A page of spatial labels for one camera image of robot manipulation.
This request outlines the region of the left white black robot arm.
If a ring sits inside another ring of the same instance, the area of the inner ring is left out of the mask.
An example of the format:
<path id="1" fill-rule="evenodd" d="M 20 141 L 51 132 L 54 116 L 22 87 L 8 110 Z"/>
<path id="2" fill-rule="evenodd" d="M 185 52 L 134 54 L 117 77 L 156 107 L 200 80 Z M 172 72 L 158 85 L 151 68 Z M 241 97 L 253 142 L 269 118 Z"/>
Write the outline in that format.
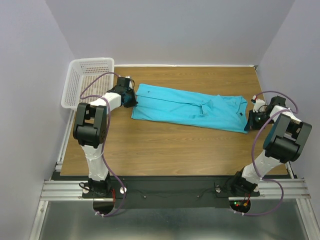
<path id="1" fill-rule="evenodd" d="M 137 105 L 135 82 L 129 76 L 119 76 L 116 85 L 104 95 L 92 95 L 96 100 L 79 103 L 73 125 L 73 138 L 84 151 L 88 165 L 88 182 L 81 183 L 84 194 L 106 197 L 112 190 L 110 170 L 104 160 L 104 143 L 110 128 L 111 111 Z"/>

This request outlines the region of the turquoise blue t shirt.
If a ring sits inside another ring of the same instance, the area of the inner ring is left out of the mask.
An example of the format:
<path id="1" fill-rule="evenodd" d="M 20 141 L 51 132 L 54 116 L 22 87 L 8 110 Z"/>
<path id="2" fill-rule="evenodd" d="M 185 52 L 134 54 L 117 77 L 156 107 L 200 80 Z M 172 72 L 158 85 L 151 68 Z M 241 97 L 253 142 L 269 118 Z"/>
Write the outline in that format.
<path id="1" fill-rule="evenodd" d="M 243 96 L 209 95 L 140 84 L 131 118 L 246 134 Z"/>

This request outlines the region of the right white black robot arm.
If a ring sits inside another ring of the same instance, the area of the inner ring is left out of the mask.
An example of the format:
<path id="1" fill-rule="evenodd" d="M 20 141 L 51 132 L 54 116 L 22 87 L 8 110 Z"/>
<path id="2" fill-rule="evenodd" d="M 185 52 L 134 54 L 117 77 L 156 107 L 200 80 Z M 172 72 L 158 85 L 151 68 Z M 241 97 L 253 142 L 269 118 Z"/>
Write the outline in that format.
<path id="1" fill-rule="evenodd" d="M 258 130 L 259 133 L 268 124 L 272 128 L 263 143 L 261 154 L 252 163 L 236 172 L 230 182 L 230 190 L 237 196 L 248 196 L 258 190 L 258 183 L 273 168 L 296 161 L 301 155 L 312 125 L 298 119 L 286 106 L 288 97 L 274 96 L 269 104 L 257 95 L 251 99 L 254 107 L 249 111 L 245 131 Z"/>

